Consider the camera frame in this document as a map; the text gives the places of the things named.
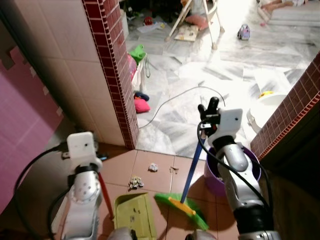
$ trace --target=pink bag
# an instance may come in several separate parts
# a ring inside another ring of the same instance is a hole
[[[199,30],[206,29],[208,27],[207,19],[204,16],[191,15],[185,18],[187,23],[197,25]]]
[[[128,63],[129,63],[129,73],[131,81],[134,78],[135,72],[137,71],[137,63],[136,60],[130,55],[127,55]]]
[[[150,110],[150,107],[149,107],[148,103],[142,98],[137,98],[136,97],[134,99],[134,106],[135,106],[135,111],[138,114],[145,113],[145,112],[148,112]]]

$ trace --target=green bag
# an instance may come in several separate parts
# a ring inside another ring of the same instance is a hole
[[[140,61],[146,56],[144,46],[142,44],[138,45],[135,50],[129,52],[129,54],[136,61],[136,65],[138,65]]]

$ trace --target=dustpan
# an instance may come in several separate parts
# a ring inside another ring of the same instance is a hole
[[[147,192],[120,195],[114,201],[114,228],[123,227],[135,230],[138,240],[157,239],[154,215]]]

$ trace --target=small purple toy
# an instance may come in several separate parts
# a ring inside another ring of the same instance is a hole
[[[236,36],[240,40],[249,40],[249,38],[250,38],[250,28],[249,28],[249,26],[247,24],[243,24],[240,27],[240,29],[239,29],[239,31],[238,31]]]

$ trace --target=red brick column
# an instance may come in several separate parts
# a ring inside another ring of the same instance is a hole
[[[251,150],[258,159],[264,158],[319,101],[320,52],[252,140]]]
[[[134,149],[139,128],[118,0],[82,0],[92,37],[127,148]]]

